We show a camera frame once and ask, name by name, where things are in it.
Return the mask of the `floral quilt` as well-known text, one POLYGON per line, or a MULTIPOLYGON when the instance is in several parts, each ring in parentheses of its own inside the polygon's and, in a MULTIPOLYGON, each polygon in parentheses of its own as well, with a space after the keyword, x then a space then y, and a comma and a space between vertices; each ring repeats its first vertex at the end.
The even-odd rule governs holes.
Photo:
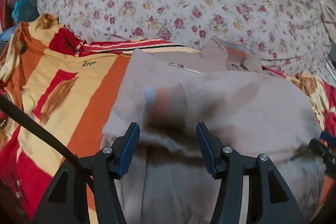
POLYGON ((323 0, 38 0, 38 10, 88 42, 162 39, 201 49, 216 36, 281 73, 334 81, 324 56, 334 9, 323 0))

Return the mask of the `beige zip jacket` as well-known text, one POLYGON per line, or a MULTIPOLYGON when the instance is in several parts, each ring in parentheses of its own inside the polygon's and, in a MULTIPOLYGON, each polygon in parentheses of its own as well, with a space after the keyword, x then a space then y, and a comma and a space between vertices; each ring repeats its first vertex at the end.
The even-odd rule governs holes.
POLYGON ((206 124, 242 155, 267 154, 312 219, 324 164, 307 148, 321 128, 309 97, 261 68, 229 70, 228 52, 211 39, 198 53, 135 50, 102 133, 102 146, 139 124, 139 142, 117 182, 127 223, 209 223, 220 181, 207 172, 195 139, 206 124))

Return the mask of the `blue plastic bag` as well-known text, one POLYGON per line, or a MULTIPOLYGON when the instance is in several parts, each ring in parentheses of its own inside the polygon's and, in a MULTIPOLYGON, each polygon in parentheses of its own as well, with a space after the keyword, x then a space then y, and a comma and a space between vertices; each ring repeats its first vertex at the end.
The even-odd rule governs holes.
POLYGON ((39 17, 37 0, 17 0, 11 16, 15 25, 34 21, 39 17))

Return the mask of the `orange red patterned blanket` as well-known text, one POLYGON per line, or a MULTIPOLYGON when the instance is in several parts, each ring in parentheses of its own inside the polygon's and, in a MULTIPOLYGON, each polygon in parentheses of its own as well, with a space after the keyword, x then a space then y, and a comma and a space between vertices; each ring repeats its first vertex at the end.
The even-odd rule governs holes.
MULTIPOLYGON (((283 75, 264 67, 245 47, 217 37, 210 40, 214 38, 228 52, 229 70, 261 68, 290 81, 309 97, 321 132, 335 136, 334 87, 308 72, 283 75)), ((22 22, 14 32, 1 57, 1 180, 17 195, 31 222, 64 160, 78 168, 78 158, 113 144, 102 146, 102 130, 135 50, 198 53, 202 49, 163 40, 87 44, 51 15, 22 22)), ((314 139, 327 147, 320 134, 314 139)), ((322 160, 309 143, 307 148, 322 160)), ((325 170, 317 209, 305 223, 335 222, 335 190, 327 185, 335 177, 325 170)), ((239 223, 247 223, 248 195, 249 178, 244 177, 239 223)), ((90 186, 87 197, 89 223, 99 223, 90 186)))

